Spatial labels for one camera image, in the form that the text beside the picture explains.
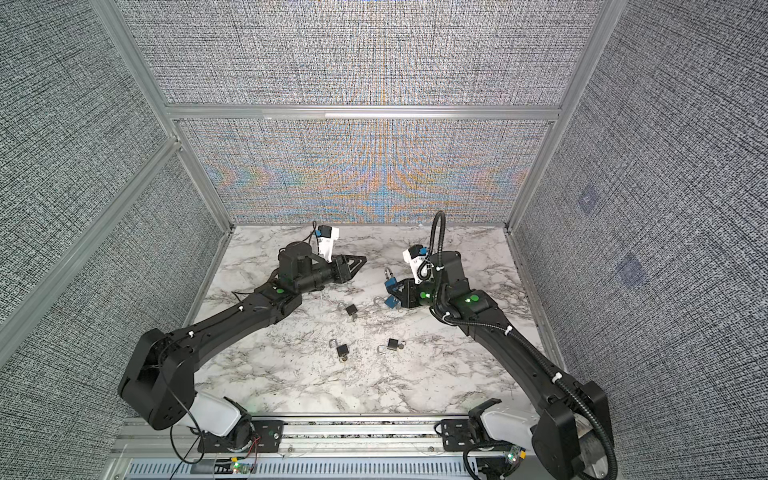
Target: textured wall panel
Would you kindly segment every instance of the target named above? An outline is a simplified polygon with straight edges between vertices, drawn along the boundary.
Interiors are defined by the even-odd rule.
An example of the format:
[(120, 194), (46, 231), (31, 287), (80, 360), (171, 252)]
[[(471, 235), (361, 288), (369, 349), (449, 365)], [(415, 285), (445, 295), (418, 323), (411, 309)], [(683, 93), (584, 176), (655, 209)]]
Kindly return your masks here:
[(768, 472), (766, 25), (630, 2), (517, 232), (626, 478)]
[(503, 222), (543, 121), (186, 120), (235, 223)]
[(600, 0), (118, 4), (171, 102), (559, 104)]
[(87, 0), (0, 5), (0, 323), (165, 135)]
[[(181, 325), (219, 239), (172, 158), (0, 370), (0, 478), (98, 476), (133, 414), (117, 391), (139, 336)], [(48, 457), (27, 477), (31, 452)]]

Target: white marble surface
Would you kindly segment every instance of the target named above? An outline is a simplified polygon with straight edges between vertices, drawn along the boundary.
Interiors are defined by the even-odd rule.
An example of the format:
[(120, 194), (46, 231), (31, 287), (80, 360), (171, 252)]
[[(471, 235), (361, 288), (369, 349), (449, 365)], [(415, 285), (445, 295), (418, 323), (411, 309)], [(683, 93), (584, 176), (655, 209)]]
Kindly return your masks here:
[[(530, 403), (515, 381), (479, 344), (439, 323), (426, 307), (391, 310), (384, 267), (398, 279), (412, 276), (402, 251), (429, 243), (429, 227), (341, 226), (334, 253), (366, 255), (350, 282), (305, 294), (281, 323), (224, 350), (195, 375), (198, 391), (228, 396), (251, 412), (466, 412), (491, 398)], [(238, 227), (196, 321), (237, 303), (232, 291), (251, 291), (277, 267), (277, 251), (303, 239), (311, 227)], [(474, 288), (488, 292), (517, 327), (541, 348), (525, 292), (499, 227), (450, 227), (445, 250), (462, 253)], [(339, 303), (354, 303), (352, 321)], [(388, 338), (406, 347), (386, 355)], [(340, 362), (330, 339), (349, 345)]]

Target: blue stain on wall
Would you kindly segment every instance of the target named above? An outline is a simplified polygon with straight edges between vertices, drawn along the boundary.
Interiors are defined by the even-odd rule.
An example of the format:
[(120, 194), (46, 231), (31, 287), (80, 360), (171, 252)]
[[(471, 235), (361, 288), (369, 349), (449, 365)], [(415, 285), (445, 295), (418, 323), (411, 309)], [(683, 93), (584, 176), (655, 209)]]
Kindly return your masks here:
[(621, 262), (616, 264), (616, 273), (619, 274), (621, 282), (630, 288), (645, 281), (645, 269), (632, 252), (627, 253)]
[(598, 200), (600, 200), (600, 196), (598, 195), (597, 189), (595, 189), (594, 185), (587, 185), (581, 191), (581, 196), (578, 199), (578, 206), (581, 207), (585, 214), (589, 215), (598, 205)]

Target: enclosure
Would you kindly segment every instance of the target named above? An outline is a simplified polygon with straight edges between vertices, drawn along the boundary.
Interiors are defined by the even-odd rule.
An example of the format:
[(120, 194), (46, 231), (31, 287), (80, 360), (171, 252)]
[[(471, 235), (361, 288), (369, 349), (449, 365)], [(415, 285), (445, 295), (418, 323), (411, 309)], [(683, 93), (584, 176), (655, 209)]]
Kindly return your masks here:
[[(137, 341), (236, 305), (313, 221), (363, 270), (224, 350), (197, 389), (296, 422), (400, 414), (409, 440), (370, 448), (443, 462), (423, 424), (531, 403), (460, 329), (382, 303), (384, 268), (411, 276), (402, 252), (437, 210), (472, 285), (605, 391), (623, 478), (768, 471), (763, 2), (0, 12), (0, 478), (175, 458), (118, 396)], [(377, 351), (389, 338), (404, 348)], [(310, 426), (260, 468), (316, 452)]]

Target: black mounting plate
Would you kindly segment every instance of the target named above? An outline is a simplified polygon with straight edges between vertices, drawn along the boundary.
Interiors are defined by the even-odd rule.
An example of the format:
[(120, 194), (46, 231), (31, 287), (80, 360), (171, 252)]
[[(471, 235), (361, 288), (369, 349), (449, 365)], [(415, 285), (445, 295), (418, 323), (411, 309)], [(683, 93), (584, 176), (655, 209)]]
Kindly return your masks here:
[[(253, 420), (253, 432), (260, 436), (261, 439), (256, 445), (257, 453), (277, 453), (280, 448), (280, 441), (283, 439), (283, 425), (285, 422), (281, 420)], [(203, 435), (206, 453), (231, 453), (232, 456), (245, 455), (248, 449), (242, 452), (232, 452), (221, 442), (221, 437), (214, 435)]]
[[(464, 452), (468, 445), (475, 443), (469, 433), (469, 420), (444, 419), (440, 422), (440, 431), (442, 447), (446, 452)], [(509, 447), (493, 447), (490, 450), (502, 452), (509, 450)]]

